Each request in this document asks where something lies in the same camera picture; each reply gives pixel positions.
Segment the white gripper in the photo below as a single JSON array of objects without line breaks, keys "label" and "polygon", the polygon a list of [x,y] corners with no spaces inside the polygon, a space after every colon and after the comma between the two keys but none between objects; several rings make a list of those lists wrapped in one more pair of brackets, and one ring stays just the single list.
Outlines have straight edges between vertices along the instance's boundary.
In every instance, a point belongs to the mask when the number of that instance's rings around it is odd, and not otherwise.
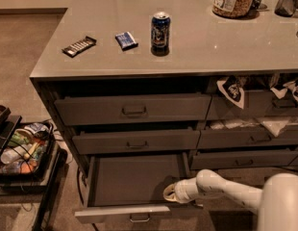
[{"label": "white gripper", "polygon": [[169,202],[188,203],[199,196],[195,178],[181,180],[175,185],[170,184],[163,190],[163,198]]}]

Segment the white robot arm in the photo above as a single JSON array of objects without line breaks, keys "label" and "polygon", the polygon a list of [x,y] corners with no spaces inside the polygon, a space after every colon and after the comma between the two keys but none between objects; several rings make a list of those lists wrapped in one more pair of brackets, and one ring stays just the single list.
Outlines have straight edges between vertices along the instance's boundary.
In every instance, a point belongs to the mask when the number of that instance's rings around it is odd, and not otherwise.
[{"label": "white robot arm", "polygon": [[298,231],[298,175],[273,175],[259,189],[202,169],[163,190],[165,200],[181,204],[210,194],[223,194],[257,215],[257,231]]}]

